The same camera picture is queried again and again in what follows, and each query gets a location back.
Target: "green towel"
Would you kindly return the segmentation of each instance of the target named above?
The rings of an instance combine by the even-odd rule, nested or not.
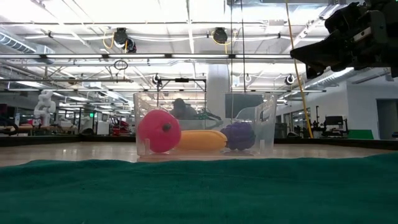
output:
[[[0,169],[0,223],[398,223],[398,154]]]

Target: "pink toy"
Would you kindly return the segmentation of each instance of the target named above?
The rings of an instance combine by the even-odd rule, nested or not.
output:
[[[171,114],[162,110],[147,113],[138,125],[138,137],[142,142],[149,140],[153,152],[167,152],[181,139],[180,125]]]

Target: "clear plastic bin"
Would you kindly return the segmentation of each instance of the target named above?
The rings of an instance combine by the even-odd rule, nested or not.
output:
[[[237,113],[234,112],[233,106],[239,104],[242,107],[247,102],[236,102],[234,98],[239,98],[237,94],[225,93],[229,97],[225,97],[225,113],[211,114],[206,107],[209,99],[206,93],[200,92],[141,92],[134,94],[134,113],[136,119],[136,138],[137,153],[139,156],[178,156],[179,158],[199,158],[199,157],[242,157],[242,156],[263,156],[267,151],[272,150],[274,145],[275,132],[275,113],[277,105],[277,97],[269,93],[246,93],[241,98],[255,96],[260,98],[259,105],[245,107]],[[180,150],[177,146],[167,152],[155,153],[150,149],[151,140],[143,139],[140,136],[138,127],[143,117],[152,110],[164,110],[169,113],[173,109],[173,102],[181,98],[186,104],[191,104],[191,108],[197,111],[197,114],[191,119],[179,119],[178,123],[182,132],[191,131],[190,138],[195,138],[201,133],[207,133],[200,130],[220,131],[226,137],[226,144],[217,150]],[[219,141],[207,138],[204,142]]]

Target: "ceiling beam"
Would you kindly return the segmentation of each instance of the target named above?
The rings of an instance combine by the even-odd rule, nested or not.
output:
[[[87,46],[89,49],[91,49],[94,53],[97,53],[96,49],[94,49],[92,46],[89,45],[85,40],[83,40],[79,35],[77,35],[74,31],[69,29],[63,21],[61,21],[56,15],[52,14],[48,9],[45,8],[44,4],[40,1],[37,2],[36,0],[31,0],[37,7],[41,8],[43,11],[49,13],[55,20],[57,20],[58,24],[62,27],[64,27],[69,33],[71,33],[72,36],[76,37],[83,45]]]

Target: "ceiling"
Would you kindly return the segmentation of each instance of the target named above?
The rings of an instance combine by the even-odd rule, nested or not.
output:
[[[110,46],[112,33],[117,27],[127,28],[137,46],[137,53],[171,54],[288,54],[291,49],[289,24],[285,1],[261,3],[244,0],[227,4],[224,0],[2,0],[0,1],[0,29],[29,44],[45,45],[56,54],[111,54],[124,53]],[[296,0],[289,4],[292,38],[295,47],[322,40],[328,35],[320,16],[327,18],[341,5],[330,6],[326,0]],[[224,27],[231,44],[216,44],[211,38],[215,27]],[[2,54],[18,53],[0,45]],[[26,66],[35,73],[44,74],[43,65],[21,60],[10,60]],[[134,60],[137,66],[123,71],[123,76],[134,83],[102,83],[103,88],[151,88],[154,74],[161,77],[206,77],[211,62],[194,60],[168,63],[166,59]],[[246,63],[224,61],[230,72],[240,78],[249,74],[251,88],[283,88],[284,78],[295,73],[291,62]],[[62,67],[50,65],[52,78],[114,78],[117,70],[104,66]],[[298,64],[298,72],[305,71]],[[173,88],[195,88],[194,83],[174,84]],[[126,98],[131,93],[120,92]]]

